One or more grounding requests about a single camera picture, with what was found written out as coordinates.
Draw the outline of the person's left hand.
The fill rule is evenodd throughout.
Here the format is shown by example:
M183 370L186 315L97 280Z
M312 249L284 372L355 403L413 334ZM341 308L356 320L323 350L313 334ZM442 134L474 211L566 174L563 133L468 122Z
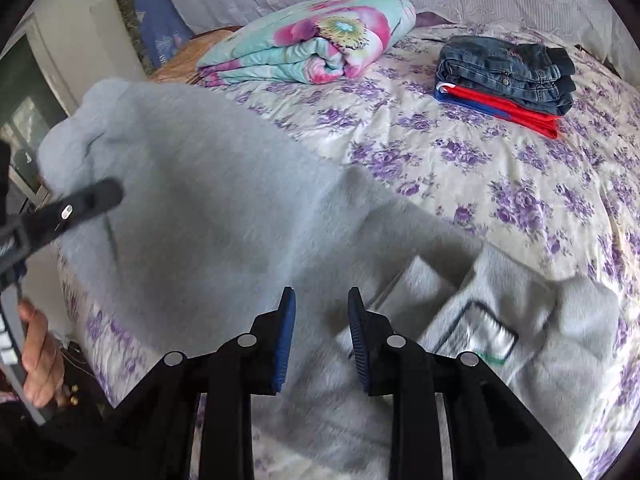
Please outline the person's left hand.
M64 363L58 342L49 333L48 320L28 299L21 300L18 313L26 326L22 350L25 398L35 408L45 408L51 401L62 406L66 403Z

